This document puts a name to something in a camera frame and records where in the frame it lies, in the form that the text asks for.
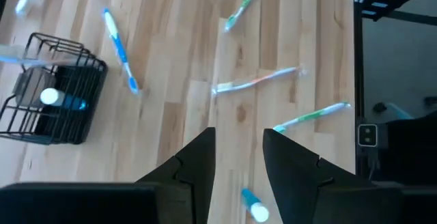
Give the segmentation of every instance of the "blue toothbrush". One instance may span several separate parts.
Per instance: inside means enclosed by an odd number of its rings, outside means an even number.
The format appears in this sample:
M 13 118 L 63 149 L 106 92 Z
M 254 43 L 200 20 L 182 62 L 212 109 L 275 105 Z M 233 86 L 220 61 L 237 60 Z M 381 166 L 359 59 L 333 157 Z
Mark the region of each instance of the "blue toothbrush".
M 133 94 L 138 94 L 139 89 L 138 89 L 137 80 L 135 80 L 135 78 L 132 75 L 132 72 L 130 71 L 128 56 L 122 44 L 122 39 L 118 34 L 117 25 L 115 24 L 114 18 L 112 17 L 108 8 L 105 8 L 103 10 L 103 15 L 104 15 L 104 22 L 106 23 L 109 33 L 111 34 L 112 41 L 114 41 L 115 50 L 117 51 L 118 57 L 121 59 L 123 67 L 126 73 L 128 74 L 129 88 Z

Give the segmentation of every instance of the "black metal frame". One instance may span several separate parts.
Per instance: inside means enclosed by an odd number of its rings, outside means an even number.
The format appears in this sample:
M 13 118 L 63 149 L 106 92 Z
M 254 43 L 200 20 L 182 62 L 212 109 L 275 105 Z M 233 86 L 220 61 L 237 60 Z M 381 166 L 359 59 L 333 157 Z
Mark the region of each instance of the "black metal frame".
M 361 4 L 354 3 L 354 54 L 355 54 L 355 127 L 364 119 L 364 52 L 363 52 L 363 19 L 361 17 Z M 358 156 L 361 149 L 355 143 L 355 174 L 362 175 L 363 159 Z
M 393 11 L 386 15 L 387 18 L 403 20 L 411 23 L 420 23 L 424 25 L 437 26 L 437 16 L 426 16 L 409 12 Z
M 36 55 L 29 53 L 28 50 L 31 46 L 37 46 Z M 96 56 L 91 54 L 83 44 L 42 33 L 31 34 L 23 58 L 36 59 L 41 50 L 53 53 L 52 57 L 57 53 L 68 53 L 69 56 L 73 57 L 72 65 L 53 65 L 40 68 L 42 71 L 39 73 L 36 84 L 36 86 L 40 84 L 43 73 L 45 76 L 49 74 L 55 80 L 54 88 L 72 97 L 72 101 L 67 104 L 67 99 L 64 99 L 59 107 L 43 105 L 42 103 L 35 107 L 23 104 L 23 96 L 17 98 L 14 94 L 6 99 L 0 110 L 0 124 L 6 124 L 2 119 L 10 119 L 6 129 L 0 128 L 0 137 L 44 145 L 82 143 L 91 126 L 107 74 L 107 65 L 96 59 Z M 29 76 L 34 75 L 34 68 L 27 69 L 22 66 L 22 69 L 23 72 L 28 70 Z M 23 90 L 29 88 L 30 80 L 31 77 L 27 78 Z M 34 90 L 29 90 L 29 92 L 32 91 L 31 100 L 38 99 L 37 87 Z M 75 100 L 86 100 L 86 109 L 75 109 L 73 107 L 73 104 L 77 103 Z

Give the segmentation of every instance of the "black wire rack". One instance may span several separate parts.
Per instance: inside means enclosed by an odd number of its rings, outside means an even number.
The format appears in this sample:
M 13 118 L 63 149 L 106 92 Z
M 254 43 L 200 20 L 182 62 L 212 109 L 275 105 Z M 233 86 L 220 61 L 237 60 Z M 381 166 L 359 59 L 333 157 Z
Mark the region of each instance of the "black wire rack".
M 37 51 L 30 53 L 29 47 L 36 46 Z M 37 68 L 21 66 L 23 74 L 17 80 L 21 92 L 36 100 L 33 104 L 24 102 L 24 95 L 8 97 L 0 110 L 0 137 L 39 143 L 44 145 L 57 143 L 80 144 L 84 142 L 91 127 L 91 121 L 104 79 L 107 65 L 91 54 L 83 44 L 33 33 L 30 35 L 24 54 L 25 59 L 36 59 L 41 51 L 67 53 L 77 60 L 71 65 L 53 65 Z M 38 85 L 41 82 L 51 83 L 50 87 L 64 92 L 73 101 L 60 106 L 44 105 L 39 102 Z M 86 108 L 73 107 L 74 100 L 86 100 Z

